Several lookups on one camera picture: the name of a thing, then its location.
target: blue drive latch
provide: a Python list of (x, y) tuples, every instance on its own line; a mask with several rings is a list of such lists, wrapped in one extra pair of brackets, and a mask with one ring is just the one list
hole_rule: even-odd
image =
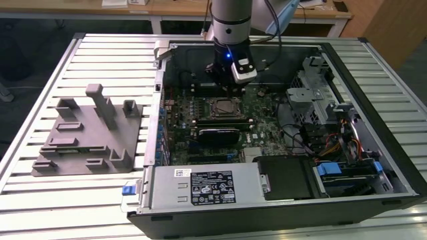
[(316, 168), (317, 168), (319, 176), (341, 173), (340, 166), (336, 162), (320, 163), (320, 165)]

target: red wire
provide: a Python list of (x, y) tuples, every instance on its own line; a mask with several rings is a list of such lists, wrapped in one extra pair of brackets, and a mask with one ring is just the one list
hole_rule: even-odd
[(329, 135), (327, 136), (327, 138), (325, 138), (325, 148), (328, 148), (328, 145), (329, 145), (329, 143), (328, 143), (329, 138), (331, 138), (332, 136), (335, 136), (335, 135), (337, 135), (337, 133), (332, 133), (332, 134), (329, 134)]

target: slotted metal table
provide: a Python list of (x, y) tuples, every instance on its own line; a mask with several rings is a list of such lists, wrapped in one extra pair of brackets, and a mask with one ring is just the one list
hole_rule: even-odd
[[(201, 41), (196, 35), (76, 34), (0, 162), (0, 235), (21, 239), (148, 239), (122, 213), (121, 186), (142, 176), (156, 79), (154, 42)], [(427, 177), (427, 108), (369, 43), (355, 38), (285, 37), (329, 42), (416, 168)], [(32, 177), (60, 97), (92, 105), (86, 84), (101, 84), (113, 104), (142, 104), (134, 171), (124, 174)], [(347, 96), (344, 89), (337, 90)], [(388, 211), (357, 224), (216, 235), (197, 239), (425, 239), (427, 205)]]

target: power supply label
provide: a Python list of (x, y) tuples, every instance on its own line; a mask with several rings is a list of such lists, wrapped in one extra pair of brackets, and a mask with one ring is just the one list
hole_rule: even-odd
[(190, 173), (190, 203), (194, 206), (232, 204), (236, 191), (232, 171)]

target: floor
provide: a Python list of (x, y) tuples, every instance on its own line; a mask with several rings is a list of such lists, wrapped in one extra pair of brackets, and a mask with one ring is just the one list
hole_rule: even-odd
[[(165, 34), (198, 34), (200, 29), (200, 22), (169, 21), (162, 23), (162, 32)], [(152, 30), (146, 21), (66, 20), (64, 28), (60, 28), (53, 20), (0, 18), (0, 37), (13, 37), (33, 67), (32, 75), (24, 80), (6, 81), (0, 76), (0, 82), (6, 88), (10, 88), (9, 91), (14, 95), (12, 102), (0, 102), (0, 159), (8, 149), (8, 143), (13, 140), (22, 125), (76, 32), (150, 34)], [(427, 41), (419, 46), (397, 71), (424, 104), (427, 104), (423, 82), (427, 79), (425, 56)]]

